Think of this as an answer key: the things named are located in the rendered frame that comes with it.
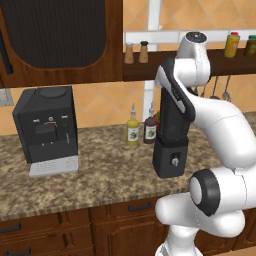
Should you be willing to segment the black blender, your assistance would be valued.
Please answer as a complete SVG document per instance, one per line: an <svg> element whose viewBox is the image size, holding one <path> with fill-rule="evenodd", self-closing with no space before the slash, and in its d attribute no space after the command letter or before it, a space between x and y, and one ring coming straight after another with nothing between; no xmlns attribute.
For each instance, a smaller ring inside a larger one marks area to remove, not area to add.
<svg viewBox="0 0 256 256"><path fill-rule="evenodd" d="M159 178L184 174L190 122L181 114L166 89L161 90L160 126L153 152L153 167Z"/></svg>

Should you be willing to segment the yellow oil bottle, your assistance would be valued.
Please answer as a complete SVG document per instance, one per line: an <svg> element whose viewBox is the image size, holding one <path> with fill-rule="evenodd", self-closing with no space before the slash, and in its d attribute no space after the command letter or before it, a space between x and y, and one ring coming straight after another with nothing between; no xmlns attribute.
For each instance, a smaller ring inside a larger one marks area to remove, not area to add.
<svg viewBox="0 0 256 256"><path fill-rule="evenodd" d="M130 119L126 125L126 142L128 146L136 146L138 144L139 122L136 119L135 104L132 104Z"/></svg>

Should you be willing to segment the dark brown sauce bottle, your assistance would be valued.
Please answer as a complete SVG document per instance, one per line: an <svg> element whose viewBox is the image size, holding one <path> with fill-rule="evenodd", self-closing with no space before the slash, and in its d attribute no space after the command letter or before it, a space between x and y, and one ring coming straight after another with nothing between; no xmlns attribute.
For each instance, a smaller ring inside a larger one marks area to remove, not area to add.
<svg viewBox="0 0 256 256"><path fill-rule="evenodd" d="M144 137L145 144L153 144L156 139L156 120L154 119L154 104L149 108L149 117L144 122Z"/></svg>

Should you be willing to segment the brown shaker grey cap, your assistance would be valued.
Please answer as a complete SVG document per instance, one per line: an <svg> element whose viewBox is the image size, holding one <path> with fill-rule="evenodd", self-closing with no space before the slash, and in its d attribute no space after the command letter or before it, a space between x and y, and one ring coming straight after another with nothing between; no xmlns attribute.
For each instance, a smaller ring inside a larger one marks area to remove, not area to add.
<svg viewBox="0 0 256 256"><path fill-rule="evenodd" d="M133 44L132 43L127 43L126 44L126 51L125 51L124 62L126 64L133 64L134 63Z"/></svg>

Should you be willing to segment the brown shaker black cap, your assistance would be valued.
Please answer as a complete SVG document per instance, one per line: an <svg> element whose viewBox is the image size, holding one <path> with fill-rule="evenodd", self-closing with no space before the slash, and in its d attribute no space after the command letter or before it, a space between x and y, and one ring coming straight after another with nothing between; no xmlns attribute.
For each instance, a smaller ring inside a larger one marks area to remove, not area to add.
<svg viewBox="0 0 256 256"><path fill-rule="evenodd" d="M139 62L147 63L148 62L148 42L141 41L140 44L141 44L141 49L140 49L140 55L139 55Z"/></svg>

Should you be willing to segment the short wooden drawer front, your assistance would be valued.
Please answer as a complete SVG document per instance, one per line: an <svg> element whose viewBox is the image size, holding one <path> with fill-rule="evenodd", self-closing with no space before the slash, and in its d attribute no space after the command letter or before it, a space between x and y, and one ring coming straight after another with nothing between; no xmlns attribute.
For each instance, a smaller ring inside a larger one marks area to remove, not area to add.
<svg viewBox="0 0 256 256"><path fill-rule="evenodd" d="M109 206L110 216L121 218L121 217L126 217L126 216L132 216L132 215L135 215L135 214L151 213L155 209L155 204L156 204L157 200L158 200L157 197L153 197L153 198L139 199L139 200L132 200L132 201L128 201L128 202L111 204ZM128 204L131 204L133 206L146 205L148 203L148 201L152 202L152 208L137 211L137 212L129 212L128 211Z"/></svg>

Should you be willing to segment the black coffee machine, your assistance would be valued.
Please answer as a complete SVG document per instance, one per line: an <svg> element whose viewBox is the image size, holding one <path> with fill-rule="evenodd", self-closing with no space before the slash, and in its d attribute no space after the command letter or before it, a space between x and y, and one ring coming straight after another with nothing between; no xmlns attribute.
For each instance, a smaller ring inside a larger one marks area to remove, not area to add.
<svg viewBox="0 0 256 256"><path fill-rule="evenodd" d="M78 171L78 133L71 86L22 92L13 112L30 177Z"/></svg>

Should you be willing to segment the hanging metal utensil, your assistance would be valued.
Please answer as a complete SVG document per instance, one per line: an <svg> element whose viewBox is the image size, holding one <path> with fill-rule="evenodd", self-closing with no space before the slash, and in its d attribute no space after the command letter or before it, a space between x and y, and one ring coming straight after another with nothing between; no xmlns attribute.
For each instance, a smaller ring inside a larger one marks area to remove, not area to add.
<svg viewBox="0 0 256 256"><path fill-rule="evenodd" d="M205 89L206 89L207 84L208 84L208 81L207 81L207 83L204 85L203 90L202 90L202 93L201 93L201 95L200 95L200 97L202 97L202 98L204 98L204 96L205 96Z"/></svg>

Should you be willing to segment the hanging metal ladle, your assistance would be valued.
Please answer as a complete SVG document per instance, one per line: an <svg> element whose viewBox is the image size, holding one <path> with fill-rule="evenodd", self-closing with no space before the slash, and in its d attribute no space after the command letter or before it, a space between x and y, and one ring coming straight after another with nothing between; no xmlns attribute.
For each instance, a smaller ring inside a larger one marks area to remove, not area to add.
<svg viewBox="0 0 256 256"><path fill-rule="evenodd" d="M216 76L215 82L214 82L213 91L212 91L212 95L210 96L210 99L218 99L218 100L220 100L220 98L215 95L216 88L217 88L217 83L218 83L218 79L219 79L219 76Z"/></svg>

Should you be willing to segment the hanging metal spoon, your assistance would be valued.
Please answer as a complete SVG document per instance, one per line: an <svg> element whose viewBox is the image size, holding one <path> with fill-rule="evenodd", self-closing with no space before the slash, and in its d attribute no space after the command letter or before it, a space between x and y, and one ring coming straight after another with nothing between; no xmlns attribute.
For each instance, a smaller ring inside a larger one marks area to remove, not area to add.
<svg viewBox="0 0 256 256"><path fill-rule="evenodd" d="M228 93L228 85L229 85L229 82L230 82L230 78L231 78L231 76L228 76L228 77L227 77L225 90L224 90L224 92L223 92L223 94L222 94L222 99L223 99L223 100L226 100L226 101L231 101L231 96L230 96L230 94Z"/></svg>

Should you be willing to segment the wooden cupboard dark glass door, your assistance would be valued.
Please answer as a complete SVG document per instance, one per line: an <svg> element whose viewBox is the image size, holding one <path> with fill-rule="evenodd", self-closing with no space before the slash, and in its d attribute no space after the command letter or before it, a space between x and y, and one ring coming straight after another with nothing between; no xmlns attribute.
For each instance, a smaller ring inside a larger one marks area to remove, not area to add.
<svg viewBox="0 0 256 256"><path fill-rule="evenodd" d="M0 0L0 88L122 79L123 0Z"/></svg>

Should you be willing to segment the wide wooden drawer front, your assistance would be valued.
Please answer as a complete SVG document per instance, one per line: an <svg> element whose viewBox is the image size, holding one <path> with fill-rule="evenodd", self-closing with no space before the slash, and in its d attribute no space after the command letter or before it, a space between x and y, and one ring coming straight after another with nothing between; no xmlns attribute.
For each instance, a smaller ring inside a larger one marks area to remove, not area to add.
<svg viewBox="0 0 256 256"><path fill-rule="evenodd" d="M27 256L94 256L89 227L73 228L55 234L40 235L11 242L0 241L0 256L4 251L22 252L31 248Z"/></svg>
<svg viewBox="0 0 256 256"><path fill-rule="evenodd" d="M21 229L19 231L0 234L0 236L29 234L33 232L55 231L69 227L87 226L89 224L89 216L87 209L72 210L16 220L0 221L0 228L13 227L17 222L21 223Z"/></svg>

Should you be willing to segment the yellow bottle red cap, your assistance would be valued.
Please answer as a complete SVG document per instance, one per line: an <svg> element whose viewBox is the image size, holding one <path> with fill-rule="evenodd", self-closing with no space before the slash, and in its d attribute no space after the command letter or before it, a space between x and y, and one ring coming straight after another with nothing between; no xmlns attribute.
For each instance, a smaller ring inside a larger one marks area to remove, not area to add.
<svg viewBox="0 0 256 256"><path fill-rule="evenodd" d="M231 32L227 36L224 56L227 58L233 58L236 54L237 47L240 41L240 36L237 32Z"/></svg>

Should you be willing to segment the green jar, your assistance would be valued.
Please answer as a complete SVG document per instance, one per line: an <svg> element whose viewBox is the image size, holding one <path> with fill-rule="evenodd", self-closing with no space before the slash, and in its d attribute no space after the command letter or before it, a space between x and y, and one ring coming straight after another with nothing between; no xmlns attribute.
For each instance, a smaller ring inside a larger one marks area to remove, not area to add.
<svg viewBox="0 0 256 256"><path fill-rule="evenodd" d="M256 54L256 35L250 35L248 37L243 55L244 56L253 56L255 54Z"/></svg>

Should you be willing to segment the dark wooden wall shelf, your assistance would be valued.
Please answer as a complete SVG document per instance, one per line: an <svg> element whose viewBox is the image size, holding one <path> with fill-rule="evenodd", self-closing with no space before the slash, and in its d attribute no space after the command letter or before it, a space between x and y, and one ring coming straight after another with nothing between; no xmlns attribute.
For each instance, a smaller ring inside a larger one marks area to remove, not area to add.
<svg viewBox="0 0 256 256"><path fill-rule="evenodd" d="M244 56L244 50L238 49L234 58L224 56L223 49L207 51L213 76L256 74L256 55ZM175 51L148 53L148 62L139 62L139 54L134 54L133 64L123 64L124 81L154 80L158 66L168 57L175 57Z"/></svg>

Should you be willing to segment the white window frame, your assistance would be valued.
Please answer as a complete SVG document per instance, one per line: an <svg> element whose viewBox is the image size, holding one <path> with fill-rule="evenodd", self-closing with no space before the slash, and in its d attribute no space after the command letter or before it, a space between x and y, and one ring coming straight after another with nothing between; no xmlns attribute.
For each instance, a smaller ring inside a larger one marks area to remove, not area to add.
<svg viewBox="0 0 256 256"><path fill-rule="evenodd" d="M224 49L231 32L240 35L244 48L250 34L256 35L256 0L123 0L123 43L140 50L148 41L148 51L174 51L189 31L207 35L208 49ZM159 108L159 89L153 81L144 83L142 121L148 115L153 97ZM231 101L244 112L256 111L256 74L232 76L227 92Z"/></svg>

